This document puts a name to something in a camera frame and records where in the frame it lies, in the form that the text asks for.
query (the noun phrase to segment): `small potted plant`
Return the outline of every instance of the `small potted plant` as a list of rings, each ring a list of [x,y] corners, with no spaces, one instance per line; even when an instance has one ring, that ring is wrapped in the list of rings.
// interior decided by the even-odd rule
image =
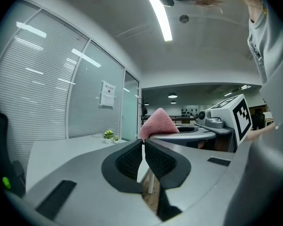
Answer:
[[[105,142],[106,143],[112,143],[112,138],[113,138],[113,131],[111,130],[107,130],[105,133],[104,133],[104,139],[105,139]]]
[[[115,137],[113,137],[113,142],[115,143],[115,144],[118,144],[119,143],[119,137],[118,136],[115,136]]]

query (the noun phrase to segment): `window blinds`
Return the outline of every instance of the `window blinds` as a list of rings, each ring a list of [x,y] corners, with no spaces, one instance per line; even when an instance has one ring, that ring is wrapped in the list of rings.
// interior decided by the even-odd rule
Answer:
[[[8,153],[26,172],[34,141],[66,138],[68,89],[88,39],[42,10],[11,41],[0,61],[0,108],[9,120]]]
[[[17,31],[16,22],[24,23],[39,8],[22,1],[16,1],[0,23],[0,55],[10,38]]]
[[[100,67],[85,59],[79,64],[70,97],[69,137],[103,133],[108,129],[120,136],[124,69],[92,43],[89,43],[84,54]],[[116,86],[113,108],[100,106],[103,80]]]

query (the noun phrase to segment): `pink towel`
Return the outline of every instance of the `pink towel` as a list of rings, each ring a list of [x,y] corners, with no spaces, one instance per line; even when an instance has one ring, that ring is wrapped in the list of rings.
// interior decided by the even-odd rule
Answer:
[[[146,120],[140,130],[140,136],[143,141],[156,133],[178,133],[179,130],[174,125],[172,119],[163,108],[157,109]]]

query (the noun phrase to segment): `desk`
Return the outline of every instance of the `desk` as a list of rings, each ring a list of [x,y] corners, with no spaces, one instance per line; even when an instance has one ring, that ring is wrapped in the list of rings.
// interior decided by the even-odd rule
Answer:
[[[267,123],[269,123],[269,122],[274,122],[274,119],[273,119],[273,118],[265,119],[265,120],[264,120],[265,127],[267,126]]]
[[[106,146],[72,158],[33,186],[23,200],[35,209],[62,180],[68,179],[77,185],[54,217],[57,225],[159,225],[161,220],[146,205],[141,194],[116,190],[102,174],[104,160],[131,142]]]
[[[105,143],[102,137],[93,136],[52,141],[35,141],[28,161],[26,191],[29,191],[37,182],[70,159],[113,145],[115,144]],[[141,182],[144,179],[148,170],[149,166],[145,160],[145,149],[143,145],[142,162],[138,170],[137,182]]]

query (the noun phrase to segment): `gray surface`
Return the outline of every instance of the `gray surface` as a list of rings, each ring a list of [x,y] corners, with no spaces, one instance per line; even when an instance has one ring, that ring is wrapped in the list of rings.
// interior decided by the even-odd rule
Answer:
[[[151,211],[141,194],[121,193],[103,177],[101,164],[124,142],[77,156],[56,169],[28,191],[24,200],[36,208],[63,179],[77,183],[55,218],[65,226],[157,225],[161,220]]]
[[[185,156],[191,163],[191,172],[179,188],[166,190],[172,206],[184,211],[205,196],[214,187],[227,167],[207,161],[211,157],[232,160],[234,153],[189,148],[164,141],[153,140],[160,145]]]
[[[225,126],[224,128],[221,128],[221,129],[218,129],[218,128],[213,128],[213,127],[207,127],[207,126],[203,126],[203,125],[199,125],[199,124],[196,124],[196,126],[200,126],[204,129],[207,129],[209,131],[212,131],[212,132],[215,132],[217,134],[221,134],[221,135],[226,135],[226,134],[230,134],[232,131],[234,131],[233,128],[230,128],[230,127],[227,127]]]
[[[272,112],[275,122],[283,125],[283,63],[261,88],[260,94]]]
[[[34,208],[61,180],[77,182],[55,221],[70,225],[223,225],[229,202],[244,172],[250,142],[240,144],[236,154],[206,151],[153,141],[181,153],[191,162],[191,173],[180,188],[166,191],[170,204],[183,213],[162,223],[139,194],[120,193],[101,174],[104,158],[130,142],[80,155],[34,186],[24,200]],[[231,159],[228,167],[208,162],[211,156]]]
[[[228,142],[227,151],[233,153],[236,149],[237,149],[236,136],[235,133],[233,132]]]
[[[216,138],[216,134],[203,128],[198,128],[195,132],[174,133],[174,134],[155,134],[150,139],[159,139],[179,145],[186,145],[187,142],[209,140]]]
[[[17,211],[25,218],[30,225],[34,226],[58,226],[55,222],[44,217],[34,210],[27,202],[10,191],[5,191],[5,195]]]
[[[231,164],[207,194],[183,213],[161,225],[222,226],[229,202],[244,172],[250,144],[251,142],[242,142],[239,145]],[[186,193],[186,197],[183,200],[187,200],[189,196],[190,191]]]

